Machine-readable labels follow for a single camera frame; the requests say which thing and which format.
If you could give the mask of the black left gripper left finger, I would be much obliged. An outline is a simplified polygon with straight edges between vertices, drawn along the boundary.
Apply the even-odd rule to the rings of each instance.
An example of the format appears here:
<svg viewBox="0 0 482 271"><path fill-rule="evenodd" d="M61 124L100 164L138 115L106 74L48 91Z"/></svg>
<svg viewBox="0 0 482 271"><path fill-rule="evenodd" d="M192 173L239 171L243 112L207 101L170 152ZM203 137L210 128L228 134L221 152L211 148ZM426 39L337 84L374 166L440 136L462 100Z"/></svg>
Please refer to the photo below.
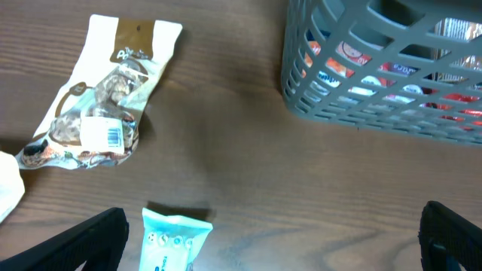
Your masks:
<svg viewBox="0 0 482 271"><path fill-rule="evenodd" d="M1 262L2 270L116 271L129 237L122 208L110 208Z"/></svg>

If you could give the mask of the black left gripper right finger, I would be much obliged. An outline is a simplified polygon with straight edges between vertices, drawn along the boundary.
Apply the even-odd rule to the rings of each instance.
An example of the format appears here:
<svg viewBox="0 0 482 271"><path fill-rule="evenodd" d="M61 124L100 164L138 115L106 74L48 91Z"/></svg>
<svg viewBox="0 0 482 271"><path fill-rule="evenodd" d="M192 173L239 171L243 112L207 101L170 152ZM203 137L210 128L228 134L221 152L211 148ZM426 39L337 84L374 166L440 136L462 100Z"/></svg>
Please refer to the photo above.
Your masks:
<svg viewBox="0 0 482 271"><path fill-rule="evenodd" d="M419 244L424 271L481 271L481 228L440 202L424 207Z"/></svg>

